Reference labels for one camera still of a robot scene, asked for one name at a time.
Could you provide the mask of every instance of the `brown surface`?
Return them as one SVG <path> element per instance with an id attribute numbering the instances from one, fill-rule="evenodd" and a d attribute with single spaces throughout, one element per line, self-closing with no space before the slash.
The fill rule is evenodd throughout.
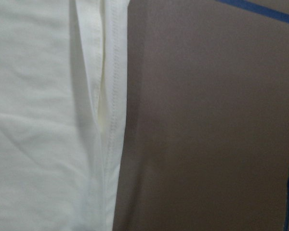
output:
<path id="1" fill-rule="evenodd" d="M 207 0 L 131 0 L 114 231 L 280 231 L 289 25 Z"/>

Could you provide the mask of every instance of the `white cloth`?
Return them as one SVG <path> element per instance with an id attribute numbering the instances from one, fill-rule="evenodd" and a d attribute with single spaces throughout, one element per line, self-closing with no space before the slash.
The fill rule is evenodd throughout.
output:
<path id="1" fill-rule="evenodd" d="M 0 0 L 0 231 L 111 231 L 129 0 Z"/>

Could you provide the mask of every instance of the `white shirt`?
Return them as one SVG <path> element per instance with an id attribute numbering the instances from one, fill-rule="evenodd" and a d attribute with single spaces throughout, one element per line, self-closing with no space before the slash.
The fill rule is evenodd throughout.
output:
<path id="1" fill-rule="evenodd" d="M 0 231 L 111 231 L 129 0 L 0 0 Z"/>

